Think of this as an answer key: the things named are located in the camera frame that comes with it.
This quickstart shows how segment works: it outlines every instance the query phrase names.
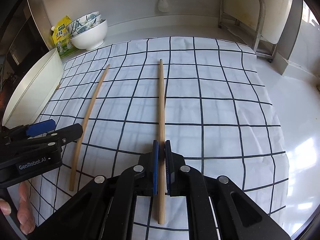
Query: checkered tablecloth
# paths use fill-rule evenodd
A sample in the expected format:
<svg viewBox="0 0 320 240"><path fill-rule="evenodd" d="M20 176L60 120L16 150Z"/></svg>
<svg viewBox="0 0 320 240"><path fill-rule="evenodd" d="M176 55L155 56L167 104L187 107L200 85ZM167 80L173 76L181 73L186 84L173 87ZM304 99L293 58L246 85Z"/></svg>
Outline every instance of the checkered tablecloth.
<svg viewBox="0 0 320 240"><path fill-rule="evenodd" d="M37 121L57 129L82 123L103 70L110 64L88 126L76 189L97 175L112 177L137 164L157 139L159 59L164 63L165 138L172 151L204 175L226 175L282 225L289 164L279 120L244 45L207 38L166 37L96 49L64 64L60 88ZM75 143L63 166L30 179L36 223L76 193L68 190ZM166 198L166 223L156 201L138 197L132 239L187 239L184 197Z"/></svg>

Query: chopstick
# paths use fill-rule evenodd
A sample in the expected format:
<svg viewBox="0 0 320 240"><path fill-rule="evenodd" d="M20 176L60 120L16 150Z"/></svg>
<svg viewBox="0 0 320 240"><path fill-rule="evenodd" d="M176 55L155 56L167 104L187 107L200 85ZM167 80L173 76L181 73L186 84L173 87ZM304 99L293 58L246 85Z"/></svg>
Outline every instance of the chopstick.
<svg viewBox="0 0 320 240"><path fill-rule="evenodd" d="M158 224L164 224L165 211L165 154L164 154L164 77L163 61L159 64L159 163L158 163Z"/></svg>
<svg viewBox="0 0 320 240"><path fill-rule="evenodd" d="M90 117L94 102L95 102L95 100L97 98L97 95L99 93L100 87L101 87L102 82L103 82L103 80L104 80L104 78L105 78L105 76L106 76L106 74L108 72L109 67L110 67L110 64L108 64L108 66L106 67L106 69L102 73L102 76L101 76L101 78L99 80L99 83L98 83L94 93L93 93L93 96L91 98L90 104L89 104L88 109L87 109L87 112L85 113L85 116L84 116L84 119L83 119L83 122L82 122L83 134L82 134L81 138L79 138L79 140L77 141L76 148L75 148L74 153L73 153L73 160L72 160L71 174L70 174L70 182L69 182L69 190L70 191L73 191L74 187L75 187L76 169L77 169L77 165L78 165L79 154L80 154L80 149L81 149L83 136L84 136L84 133L85 133L85 128L87 127L88 120L89 120L89 117Z"/></svg>

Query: white basin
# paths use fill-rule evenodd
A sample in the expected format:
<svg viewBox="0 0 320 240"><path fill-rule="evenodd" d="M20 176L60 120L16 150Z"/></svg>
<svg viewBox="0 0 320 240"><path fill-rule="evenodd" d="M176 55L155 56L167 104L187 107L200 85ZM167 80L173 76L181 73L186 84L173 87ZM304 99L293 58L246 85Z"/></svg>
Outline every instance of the white basin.
<svg viewBox="0 0 320 240"><path fill-rule="evenodd" d="M63 74L57 49L38 60L20 81L4 112L2 125L11 129L33 123L56 90Z"/></svg>

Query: stacked bowls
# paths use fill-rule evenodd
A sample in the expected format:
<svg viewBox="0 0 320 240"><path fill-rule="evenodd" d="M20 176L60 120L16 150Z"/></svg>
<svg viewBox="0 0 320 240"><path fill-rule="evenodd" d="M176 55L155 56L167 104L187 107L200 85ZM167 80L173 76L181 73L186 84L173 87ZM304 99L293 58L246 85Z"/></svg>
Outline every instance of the stacked bowls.
<svg viewBox="0 0 320 240"><path fill-rule="evenodd" d="M78 49L93 50L103 43L107 35L107 21L99 12L89 13L67 25L71 43Z"/></svg>

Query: human hand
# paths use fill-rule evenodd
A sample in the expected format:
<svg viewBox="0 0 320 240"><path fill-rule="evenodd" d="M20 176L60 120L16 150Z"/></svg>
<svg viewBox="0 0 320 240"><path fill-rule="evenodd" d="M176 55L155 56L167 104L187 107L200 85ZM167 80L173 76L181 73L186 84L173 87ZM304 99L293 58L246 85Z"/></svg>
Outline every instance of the human hand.
<svg viewBox="0 0 320 240"><path fill-rule="evenodd" d="M36 225L35 218L32 214L30 199L28 196L28 187L25 181L20 183L18 191L20 201L17 217L20 222L20 230L22 231L22 233L27 235L35 230ZM5 216L11 214L10 205L2 199L0 199L0 209Z"/></svg>

